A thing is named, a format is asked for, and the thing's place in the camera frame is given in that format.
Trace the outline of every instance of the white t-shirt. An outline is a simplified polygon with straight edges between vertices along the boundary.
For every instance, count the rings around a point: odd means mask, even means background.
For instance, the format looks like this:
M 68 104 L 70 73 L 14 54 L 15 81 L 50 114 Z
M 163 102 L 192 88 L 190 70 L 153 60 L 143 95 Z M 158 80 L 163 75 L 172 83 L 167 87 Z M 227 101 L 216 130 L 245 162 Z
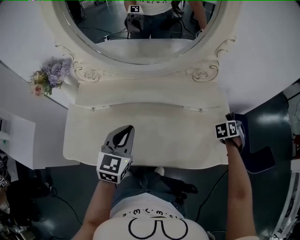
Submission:
M 144 15 L 157 15 L 172 9 L 172 1 L 135 1 L 142 7 Z
M 148 193 L 123 199 L 111 210 L 93 240 L 209 240 L 196 222 L 183 218 L 176 208 Z M 243 238 L 259 240 L 258 237 Z

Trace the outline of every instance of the mirror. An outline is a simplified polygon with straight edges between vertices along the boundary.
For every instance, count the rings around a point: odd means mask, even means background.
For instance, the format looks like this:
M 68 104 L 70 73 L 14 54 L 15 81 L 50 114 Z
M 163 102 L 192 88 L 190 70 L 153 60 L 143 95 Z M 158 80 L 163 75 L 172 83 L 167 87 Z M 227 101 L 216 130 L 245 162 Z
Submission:
M 197 44 L 213 24 L 220 4 L 185 0 L 65 1 L 61 10 L 73 20 L 67 20 L 69 25 L 77 26 L 73 31 L 84 34 L 82 40 L 86 39 L 95 51 L 102 54 L 105 50 L 106 57 L 125 63 L 154 64 L 178 57 Z

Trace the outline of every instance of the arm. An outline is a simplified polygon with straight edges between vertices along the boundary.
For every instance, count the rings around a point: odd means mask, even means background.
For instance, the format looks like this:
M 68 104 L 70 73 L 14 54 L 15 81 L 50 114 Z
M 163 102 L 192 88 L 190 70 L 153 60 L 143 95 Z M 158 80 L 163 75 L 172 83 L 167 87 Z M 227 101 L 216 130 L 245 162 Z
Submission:
M 126 13 L 128 11 L 128 8 L 130 5 L 136 5 L 136 2 L 135 1 L 124 1 L 124 6 L 125 6 L 125 9 L 126 9 Z
M 226 148 L 228 152 L 226 240 L 256 236 L 252 211 L 252 189 L 248 173 L 238 149 L 229 141 L 226 141 Z
M 189 1 L 195 17 L 199 23 L 200 29 L 204 29 L 207 25 L 206 13 L 201 1 Z
M 97 227 L 110 216 L 115 185 L 100 181 L 85 213 L 83 224 L 73 240 L 92 240 Z

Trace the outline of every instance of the ornate mirror frame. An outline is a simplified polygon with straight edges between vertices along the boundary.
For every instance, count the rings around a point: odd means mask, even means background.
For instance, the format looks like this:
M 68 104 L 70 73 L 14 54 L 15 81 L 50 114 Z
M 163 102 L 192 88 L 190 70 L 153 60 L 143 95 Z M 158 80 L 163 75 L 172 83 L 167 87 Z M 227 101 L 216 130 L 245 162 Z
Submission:
M 84 82 L 127 78 L 169 78 L 181 75 L 197 82 L 208 82 L 218 74 L 219 56 L 228 51 L 235 41 L 233 29 L 239 15 L 241 2 L 222 1 L 218 13 L 199 36 L 192 48 L 190 45 L 179 50 L 170 60 L 154 59 L 155 64 L 133 64 L 122 62 L 117 56 L 106 57 L 86 42 L 90 41 L 81 33 L 66 12 L 63 1 L 40 2 L 42 16 L 55 35 L 57 47 L 73 56 L 75 74 Z

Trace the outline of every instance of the flower bouquet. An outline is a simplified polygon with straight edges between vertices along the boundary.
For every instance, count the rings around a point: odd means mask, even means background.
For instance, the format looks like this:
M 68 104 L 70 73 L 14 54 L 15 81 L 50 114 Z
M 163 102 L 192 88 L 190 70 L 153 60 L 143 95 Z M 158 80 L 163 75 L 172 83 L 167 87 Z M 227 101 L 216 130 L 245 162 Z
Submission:
M 51 58 L 30 77 L 31 92 L 36 96 L 51 95 L 70 73 L 71 59 Z

